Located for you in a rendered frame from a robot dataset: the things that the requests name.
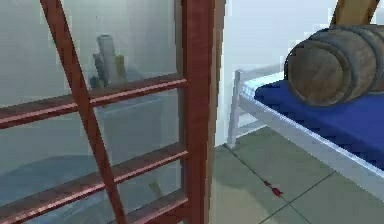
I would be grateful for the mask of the brown wooden barrel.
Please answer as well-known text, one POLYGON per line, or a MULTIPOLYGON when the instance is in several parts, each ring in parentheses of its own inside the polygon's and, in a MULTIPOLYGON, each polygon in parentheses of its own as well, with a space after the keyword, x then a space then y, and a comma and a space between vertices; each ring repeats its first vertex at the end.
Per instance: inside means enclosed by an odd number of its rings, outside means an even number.
POLYGON ((284 79, 310 106, 384 94, 384 25, 341 25, 315 32, 287 55, 284 79))

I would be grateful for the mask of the tan wooden plank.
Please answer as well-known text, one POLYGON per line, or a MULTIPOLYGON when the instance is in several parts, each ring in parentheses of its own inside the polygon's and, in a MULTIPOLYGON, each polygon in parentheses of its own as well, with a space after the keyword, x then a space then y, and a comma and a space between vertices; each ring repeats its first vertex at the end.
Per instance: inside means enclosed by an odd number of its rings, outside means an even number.
POLYGON ((369 24, 379 2, 380 0, 338 0, 330 25, 369 24))

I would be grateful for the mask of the small red floor mark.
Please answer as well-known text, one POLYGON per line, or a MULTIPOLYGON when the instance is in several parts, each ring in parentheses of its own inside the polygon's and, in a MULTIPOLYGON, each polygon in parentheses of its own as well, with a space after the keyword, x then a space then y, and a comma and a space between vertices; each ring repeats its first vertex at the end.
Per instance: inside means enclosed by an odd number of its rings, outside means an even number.
POLYGON ((272 191, 272 193, 278 197, 278 198, 281 198, 281 196, 283 195, 283 192, 281 192, 278 188, 276 187, 273 187, 271 183, 269 183, 268 181, 264 180, 263 183, 265 184, 265 186, 269 187, 272 191))

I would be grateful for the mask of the white frame blue bed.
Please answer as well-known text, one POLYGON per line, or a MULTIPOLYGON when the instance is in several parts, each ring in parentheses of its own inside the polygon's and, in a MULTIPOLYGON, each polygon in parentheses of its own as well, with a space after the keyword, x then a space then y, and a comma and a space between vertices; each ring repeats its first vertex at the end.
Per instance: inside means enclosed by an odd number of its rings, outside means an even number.
POLYGON ((226 146, 269 127, 384 201, 384 96, 331 107, 299 102, 277 71, 235 72, 226 146))

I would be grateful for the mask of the pale grey cylinder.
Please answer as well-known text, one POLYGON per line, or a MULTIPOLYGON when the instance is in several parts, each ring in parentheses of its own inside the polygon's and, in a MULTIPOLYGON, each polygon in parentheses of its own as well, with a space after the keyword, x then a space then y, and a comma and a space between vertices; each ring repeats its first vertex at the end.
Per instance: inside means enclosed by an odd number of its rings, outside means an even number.
POLYGON ((113 38, 103 34, 97 37, 99 52, 93 55, 96 78, 102 86, 122 83, 127 80, 123 55, 115 53, 113 38))

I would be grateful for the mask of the red-brown wooden shelf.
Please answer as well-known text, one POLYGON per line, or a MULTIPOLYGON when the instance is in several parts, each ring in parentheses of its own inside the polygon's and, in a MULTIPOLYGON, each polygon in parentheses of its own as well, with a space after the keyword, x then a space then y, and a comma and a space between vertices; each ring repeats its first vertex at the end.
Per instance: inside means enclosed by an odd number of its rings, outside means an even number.
POLYGON ((80 115, 98 170, 85 177, 0 207, 0 224, 23 224, 52 210, 106 191, 114 212, 111 224, 207 224, 209 219, 209 140, 215 136, 211 111, 215 75, 212 71, 214 0, 181 0, 183 72, 143 81, 88 90, 60 0, 40 0, 70 94, 0 109, 0 129, 76 112, 80 115), (109 162, 94 109, 170 89, 184 96, 181 142, 125 161, 109 162), (126 213, 117 187, 120 183, 180 161, 181 189, 140 209, 126 213))

